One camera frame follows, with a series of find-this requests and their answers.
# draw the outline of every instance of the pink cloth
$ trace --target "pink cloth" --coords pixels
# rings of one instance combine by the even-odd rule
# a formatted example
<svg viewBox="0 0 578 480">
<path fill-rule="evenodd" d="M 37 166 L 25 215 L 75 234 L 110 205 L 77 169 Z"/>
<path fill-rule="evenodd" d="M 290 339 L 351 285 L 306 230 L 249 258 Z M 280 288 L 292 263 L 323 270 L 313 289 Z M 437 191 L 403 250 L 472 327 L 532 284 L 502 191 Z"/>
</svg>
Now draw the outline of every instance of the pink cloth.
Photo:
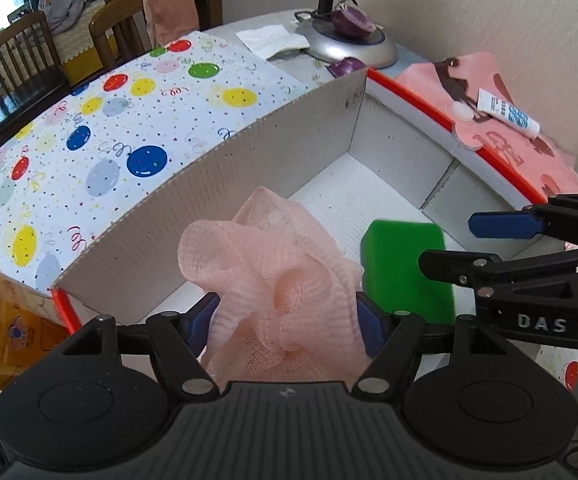
<svg viewBox="0 0 578 480">
<path fill-rule="evenodd" d="M 258 188 L 232 221 L 182 234 L 186 279 L 221 302 L 202 364 L 227 381 L 357 379 L 367 365 L 355 292 L 363 268 L 300 204 Z"/>
<path fill-rule="evenodd" d="M 488 145 L 545 198 L 550 194 L 578 193 L 573 157 L 549 137 L 541 133 L 537 139 L 529 140 L 483 112 L 469 118 L 476 108 L 479 88 L 513 104 L 492 54 L 478 52 L 446 62 L 414 64 L 396 81 L 453 121 L 454 134 L 465 146 L 480 150 Z M 541 122 L 540 117 L 533 119 Z"/>
<path fill-rule="evenodd" d="M 143 5 L 153 48 L 200 28 L 194 0 L 143 0 Z"/>
</svg>

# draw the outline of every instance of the cardboard box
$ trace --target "cardboard box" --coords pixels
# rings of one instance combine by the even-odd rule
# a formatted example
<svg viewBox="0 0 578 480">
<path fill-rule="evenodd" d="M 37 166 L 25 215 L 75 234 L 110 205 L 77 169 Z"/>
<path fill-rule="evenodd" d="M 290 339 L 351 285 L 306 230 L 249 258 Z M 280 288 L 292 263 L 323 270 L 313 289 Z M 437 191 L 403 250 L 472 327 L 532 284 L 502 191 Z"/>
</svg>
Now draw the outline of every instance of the cardboard box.
<svg viewBox="0 0 578 480">
<path fill-rule="evenodd" d="M 232 218 L 259 186 L 301 202 L 354 260 L 376 218 L 431 219 L 455 239 L 448 238 L 448 248 L 504 258 L 530 245 L 537 254 L 562 248 L 546 238 L 474 238 L 466 225 L 474 211 L 528 201 L 485 162 L 470 160 L 451 136 L 434 137 L 434 127 L 373 85 L 367 72 L 335 80 L 185 167 L 80 254 L 56 283 L 120 323 L 187 310 L 201 292 L 185 284 L 178 269 L 182 231 L 197 219 Z M 457 294 L 459 310 L 473 308 L 471 290 Z"/>
</svg>

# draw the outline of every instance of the silver lamp base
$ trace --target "silver lamp base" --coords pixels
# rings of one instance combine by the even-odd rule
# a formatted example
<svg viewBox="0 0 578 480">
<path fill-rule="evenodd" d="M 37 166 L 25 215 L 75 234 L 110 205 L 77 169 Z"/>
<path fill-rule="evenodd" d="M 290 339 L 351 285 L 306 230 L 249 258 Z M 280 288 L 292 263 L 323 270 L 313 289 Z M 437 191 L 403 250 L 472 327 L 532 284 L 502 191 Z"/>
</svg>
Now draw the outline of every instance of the silver lamp base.
<svg viewBox="0 0 578 480">
<path fill-rule="evenodd" d="M 349 40 L 339 35 L 331 22 L 309 19 L 300 23 L 295 31 L 309 41 L 310 47 L 304 52 L 329 63 L 355 57 L 367 66 L 386 68 L 398 60 L 396 42 L 380 28 L 363 40 Z"/>
</svg>

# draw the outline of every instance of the tube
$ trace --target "tube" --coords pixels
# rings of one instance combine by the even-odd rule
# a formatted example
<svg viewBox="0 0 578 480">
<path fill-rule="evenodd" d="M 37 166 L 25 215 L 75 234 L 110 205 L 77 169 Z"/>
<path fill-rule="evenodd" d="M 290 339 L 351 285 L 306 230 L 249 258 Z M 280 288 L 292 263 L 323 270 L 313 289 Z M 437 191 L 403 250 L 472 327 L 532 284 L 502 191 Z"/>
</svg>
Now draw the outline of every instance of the tube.
<svg viewBox="0 0 578 480">
<path fill-rule="evenodd" d="M 535 139 L 540 133 L 540 124 L 531 117 L 482 88 L 478 91 L 478 111 L 508 124 L 527 139 Z"/>
</svg>

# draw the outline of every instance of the green block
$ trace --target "green block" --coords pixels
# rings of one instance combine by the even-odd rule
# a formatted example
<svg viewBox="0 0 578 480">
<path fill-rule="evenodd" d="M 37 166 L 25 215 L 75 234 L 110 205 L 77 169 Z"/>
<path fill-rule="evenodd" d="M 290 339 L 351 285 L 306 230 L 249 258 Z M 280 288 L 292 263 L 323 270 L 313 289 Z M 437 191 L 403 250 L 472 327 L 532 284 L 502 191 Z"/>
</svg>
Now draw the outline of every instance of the green block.
<svg viewBox="0 0 578 480">
<path fill-rule="evenodd" d="M 418 267 L 422 251 L 444 248 L 436 224 L 374 220 L 360 242 L 365 294 L 385 312 L 408 310 L 428 323 L 453 324 L 451 284 L 426 279 Z"/>
</svg>

